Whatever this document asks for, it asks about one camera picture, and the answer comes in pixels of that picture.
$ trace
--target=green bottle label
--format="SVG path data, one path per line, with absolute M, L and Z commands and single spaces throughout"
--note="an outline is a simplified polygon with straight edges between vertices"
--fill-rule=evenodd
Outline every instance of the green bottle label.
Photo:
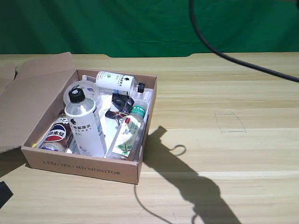
M 144 118 L 145 109 L 141 106 L 133 106 L 133 109 L 131 110 L 131 113 L 138 113 Z

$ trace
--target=white plastic bottle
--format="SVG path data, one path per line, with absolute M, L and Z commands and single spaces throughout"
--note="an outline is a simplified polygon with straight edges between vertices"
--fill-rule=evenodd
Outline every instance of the white plastic bottle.
M 71 90 L 69 97 L 65 114 L 80 154 L 104 157 L 107 147 L 95 102 L 79 88 Z
M 136 100 L 131 113 L 122 119 L 106 155 L 110 159 L 133 161 L 141 146 L 147 103 Z
M 100 71 L 97 75 L 96 85 L 101 88 L 112 89 L 113 93 L 132 96 L 138 88 L 144 88 L 143 83 L 137 83 L 133 76 L 127 76 L 107 71 Z

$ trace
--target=plastic lid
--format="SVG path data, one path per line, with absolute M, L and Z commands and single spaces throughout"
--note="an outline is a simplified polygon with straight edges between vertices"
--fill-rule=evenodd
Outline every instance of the plastic lid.
M 143 93 L 144 92 L 144 88 L 145 88 L 145 84 L 144 83 L 139 83 L 138 84 L 137 92 Z
M 70 101 L 72 103 L 80 103 L 85 100 L 85 95 L 82 89 L 76 88 L 69 91 Z
M 64 92 L 64 103 L 67 105 L 70 102 L 69 92 L 76 88 L 82 89 L 86 98 L 91 98 L 95 101 L 97 105 L 100 104 L 100 91 L 95 83 L 91 81 L 77 81 L 72 83 L 69 87 L 66 88 Z

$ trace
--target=clear plastic container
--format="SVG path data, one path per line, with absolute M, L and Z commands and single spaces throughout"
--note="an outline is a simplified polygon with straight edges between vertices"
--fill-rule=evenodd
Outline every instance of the clear plastic container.
M 100 91 L 97 85 L 91 81 L 82 80 L 72 83 L 67 87 L 64 92 L 64 104 L 67 105 L 70 102 L 69 92 L 73 89 L 82 89 L 86 98 L 93 99 L 98 108 L 100 108 Z
M 106 155 L 110 159 L 134 161 L 144 135 L 147 103 L 136 100 L 131 113 L 125 116 Z

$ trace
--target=black bottle cap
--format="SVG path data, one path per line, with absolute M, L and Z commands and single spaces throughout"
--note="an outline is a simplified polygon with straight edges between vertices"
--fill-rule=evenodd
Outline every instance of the black bottle cap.
M 82 89 L 76 88 L 69 91 L 70 101 L 72 103 L 80 103 L 85 100 L 85 95 Z
M 145 89 L 145 84 L 144 83 L 139 83 L 137 92 L 144 93 L 144 89 Z

